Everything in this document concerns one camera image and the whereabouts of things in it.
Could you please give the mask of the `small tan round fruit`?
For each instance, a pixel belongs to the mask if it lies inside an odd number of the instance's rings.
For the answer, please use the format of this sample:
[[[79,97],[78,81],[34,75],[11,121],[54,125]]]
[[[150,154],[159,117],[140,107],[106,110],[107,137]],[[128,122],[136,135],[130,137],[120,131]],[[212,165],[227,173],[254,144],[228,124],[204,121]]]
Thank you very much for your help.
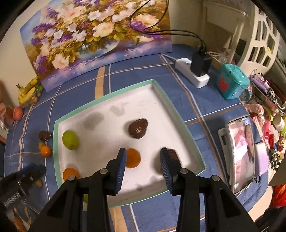
[[[44,146],[45,144],[44,144],[44,142],[40,142],[39,144],[38,144],[38,148],[39,148],[39,150],[42,148],[42,146]]]

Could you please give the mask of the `red peach fruit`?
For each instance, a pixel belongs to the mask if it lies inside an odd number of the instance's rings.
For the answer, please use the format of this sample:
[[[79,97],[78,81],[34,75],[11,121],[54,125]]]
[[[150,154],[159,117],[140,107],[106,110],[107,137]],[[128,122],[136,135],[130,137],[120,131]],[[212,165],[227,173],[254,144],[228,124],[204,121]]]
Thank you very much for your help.
[[[16,121],[20,121],[24,115],[24,110],[22,107],[18,106],[13,109],[13,118]]]

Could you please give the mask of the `elongated dark brown avocado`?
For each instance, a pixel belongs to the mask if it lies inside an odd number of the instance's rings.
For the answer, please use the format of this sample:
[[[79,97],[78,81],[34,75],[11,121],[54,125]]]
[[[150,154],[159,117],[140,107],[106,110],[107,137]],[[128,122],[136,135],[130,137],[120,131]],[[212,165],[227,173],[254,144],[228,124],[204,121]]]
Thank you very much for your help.
[[[53,137],[53,133],[42,130],[38,136],[41,141],[45,142]]]

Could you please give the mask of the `small green apple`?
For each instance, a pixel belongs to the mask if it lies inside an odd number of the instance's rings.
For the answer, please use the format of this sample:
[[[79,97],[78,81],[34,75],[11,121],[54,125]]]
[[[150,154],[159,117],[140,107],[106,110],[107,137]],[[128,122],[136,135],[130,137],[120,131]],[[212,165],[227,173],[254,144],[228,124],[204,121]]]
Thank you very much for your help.
[[[88,203],[88,194],[84,194],[84,196],[83,196],[83,201],[84,201],[85,203]]]

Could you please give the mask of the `black power adapter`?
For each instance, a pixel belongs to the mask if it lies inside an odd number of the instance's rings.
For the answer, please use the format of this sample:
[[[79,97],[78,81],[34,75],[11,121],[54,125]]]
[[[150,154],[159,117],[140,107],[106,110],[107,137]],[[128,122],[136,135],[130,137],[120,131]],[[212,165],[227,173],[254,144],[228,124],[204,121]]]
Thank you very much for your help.
[[[208,73],[211,62],[212,56],[208,53],[203,54],[196,51],[193,53],[190,69],[197,77],[200,77]]]

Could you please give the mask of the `white lattice chair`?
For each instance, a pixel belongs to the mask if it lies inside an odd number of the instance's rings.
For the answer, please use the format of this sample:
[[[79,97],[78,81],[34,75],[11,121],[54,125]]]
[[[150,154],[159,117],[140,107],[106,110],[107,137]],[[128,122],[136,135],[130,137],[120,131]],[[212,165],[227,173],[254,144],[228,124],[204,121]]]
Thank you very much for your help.
[[[224,52],[209,51],[218,64],[234,61],[238,44],[245,41],[237,62],[246,75],[252,71],[267,73],[275,62],[280,33],[270,17],[252,1],[203,1],[201,35],[212,38],[205,31],[206,23],[214,24],[228,39]]]

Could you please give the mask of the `small brown kiwi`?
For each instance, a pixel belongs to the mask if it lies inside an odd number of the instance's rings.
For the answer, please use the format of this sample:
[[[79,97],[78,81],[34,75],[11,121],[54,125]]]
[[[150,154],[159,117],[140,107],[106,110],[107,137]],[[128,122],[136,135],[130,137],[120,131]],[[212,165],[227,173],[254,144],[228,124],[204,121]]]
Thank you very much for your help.
[[[41,179],[36,180],[35,185],[41,188],[43,186],[42,180]]]

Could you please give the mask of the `pink flower bouquet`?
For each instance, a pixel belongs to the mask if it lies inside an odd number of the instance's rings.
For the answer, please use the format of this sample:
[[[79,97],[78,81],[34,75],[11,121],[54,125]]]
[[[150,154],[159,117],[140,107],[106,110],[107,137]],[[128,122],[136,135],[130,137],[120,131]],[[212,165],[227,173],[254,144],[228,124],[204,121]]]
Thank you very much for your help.
[[[9,130],[13,123],[13,109],[4,103],[3,93],[1,91],[1,128],[3,130]]]

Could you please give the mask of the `large brown wrinkled avocado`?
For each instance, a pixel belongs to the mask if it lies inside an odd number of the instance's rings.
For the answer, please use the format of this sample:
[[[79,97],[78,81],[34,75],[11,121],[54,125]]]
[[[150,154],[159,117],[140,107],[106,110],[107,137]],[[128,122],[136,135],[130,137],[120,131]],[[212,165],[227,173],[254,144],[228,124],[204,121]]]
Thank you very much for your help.
[[[177,153],[176,153],[175,150],[173,150],[173,149],[168,149],[168,154],[169,154],[169,156],[170,156],[170,158],[171,158],[172,160],[175,160],[177,163],[181,164],[181,162],[180,162],[180,160],[179,160],[179,157],[178,157],[178,155],[177,155]]]

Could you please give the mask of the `yellow banana bunch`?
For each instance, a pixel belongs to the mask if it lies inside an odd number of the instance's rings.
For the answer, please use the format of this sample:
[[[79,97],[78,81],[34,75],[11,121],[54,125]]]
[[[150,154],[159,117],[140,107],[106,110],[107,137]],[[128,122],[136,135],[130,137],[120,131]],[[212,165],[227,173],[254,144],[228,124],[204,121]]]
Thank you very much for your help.
[[[25,87],[17,84],[17,88],[20,106],[36,104],[44,91],[44,87],[38,77],[33,78]]]

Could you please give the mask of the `teal toy box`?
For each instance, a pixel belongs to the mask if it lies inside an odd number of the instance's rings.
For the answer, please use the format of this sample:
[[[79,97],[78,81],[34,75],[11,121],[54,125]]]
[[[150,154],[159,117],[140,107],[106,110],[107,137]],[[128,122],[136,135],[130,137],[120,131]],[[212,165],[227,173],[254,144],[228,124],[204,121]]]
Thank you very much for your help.
[[[248,76],[234,64],[225,63],[221,66],[216,86],[226,100],[238,98],[249,86]]]

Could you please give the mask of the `dark brown wrinkled avocado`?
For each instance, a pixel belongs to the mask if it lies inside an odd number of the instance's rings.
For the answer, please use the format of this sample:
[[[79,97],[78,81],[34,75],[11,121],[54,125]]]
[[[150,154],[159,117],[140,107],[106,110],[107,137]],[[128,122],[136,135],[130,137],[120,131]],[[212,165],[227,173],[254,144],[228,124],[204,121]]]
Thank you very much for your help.
[[[148,121],[145,118],[137,119],[130,123],[128,127],[129,135],[132,138],[140,139],[146,134]]]

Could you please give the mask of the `white tray green rim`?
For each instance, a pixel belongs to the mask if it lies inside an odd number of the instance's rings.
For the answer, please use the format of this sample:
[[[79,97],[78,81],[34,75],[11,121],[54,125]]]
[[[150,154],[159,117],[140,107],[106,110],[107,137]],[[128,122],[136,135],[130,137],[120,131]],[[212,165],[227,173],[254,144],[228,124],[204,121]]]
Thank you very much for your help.
[[[145,118],[146,134],[135,139],[129,135],[131,122]],[[71,130],[79,140],[78,148],[67,149],[63,133]],[[128,86],[93,100],[56,120],[53,132],[53,159],[58,186],[63,171],[77,169],[89,177],[116,158],[120,148],[134,148],[140,164],[127,168],[121,190],[108,197],[109,207],[143,201],[165,193],[159,152],[165,147],[176,151],[181,165],[195,174],[202,173],[205,162],[180,114],[156,80]]]

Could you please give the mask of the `orange tangerine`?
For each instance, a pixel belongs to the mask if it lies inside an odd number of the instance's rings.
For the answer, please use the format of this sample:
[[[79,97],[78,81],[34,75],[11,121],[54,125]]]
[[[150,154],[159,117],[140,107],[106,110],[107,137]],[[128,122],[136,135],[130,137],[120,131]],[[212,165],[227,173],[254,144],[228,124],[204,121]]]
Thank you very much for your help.
[[[140,164],[141,157],[138,150],[135,150],[134,148],[127,149],[127,161],[126,161],[126,167],[127,168],[135,168]]]
[[[67,180],[69,176],[75,176],[76,178],[80,179],[80,173],[78,170],[74,169],[74,168],[66,168],[64,171],[63,171],[63,180]]]
[[[48,145],[43,145],[41,146],[40,148],[40,154],[41,156],[45,157],[45,158],[48,158],[52,155],[52,150],[51,150],[51,147],[48,146]]]

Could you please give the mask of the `white power strip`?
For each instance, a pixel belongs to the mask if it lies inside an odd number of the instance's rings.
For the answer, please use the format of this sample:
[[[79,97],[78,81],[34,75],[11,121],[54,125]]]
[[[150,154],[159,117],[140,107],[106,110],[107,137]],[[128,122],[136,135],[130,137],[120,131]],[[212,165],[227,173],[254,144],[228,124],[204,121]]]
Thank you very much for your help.
[[[206,86],[209,82],[210,76],[208,74],[197,76],[191,71],[191,60],[186,57],[177,59],[175,68],[182,73],[197,89]]]

